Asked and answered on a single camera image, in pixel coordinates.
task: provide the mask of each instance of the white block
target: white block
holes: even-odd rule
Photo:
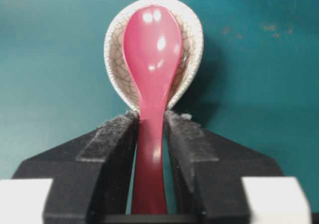
[[[295,177],[242,177],[251,224],[311,224],[311,210]]]
[[[0,224],[43,224],[52,179],[0,180]]]

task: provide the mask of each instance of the spoon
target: spoon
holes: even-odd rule
[[[179,26],[167,8],[149,5],[130,18],[123,37],[124,60],[140,107],[132,214],[166,214],[162,132],[167,97],[181,57]]]

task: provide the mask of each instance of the spoon handle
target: spoon handle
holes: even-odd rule
[[[167,214],[162,164],[164,110],[141,107],[132,214]]]

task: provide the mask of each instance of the pink plastic spoon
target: pink plastic spoon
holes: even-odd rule
[[[162,168],[163,115],[181,47],[179,26],[162,6],[137,10],[124,32],[123,54],[140,106],[132,214],[167,213]]]

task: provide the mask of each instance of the teal surface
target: teal surface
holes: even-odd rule
[[[0,0],[0,178],[125,112],[103,41],[133,1]],[[318,212],[318,0],[180,1],[202,21],[205,49],[175,110],[276,158]]]

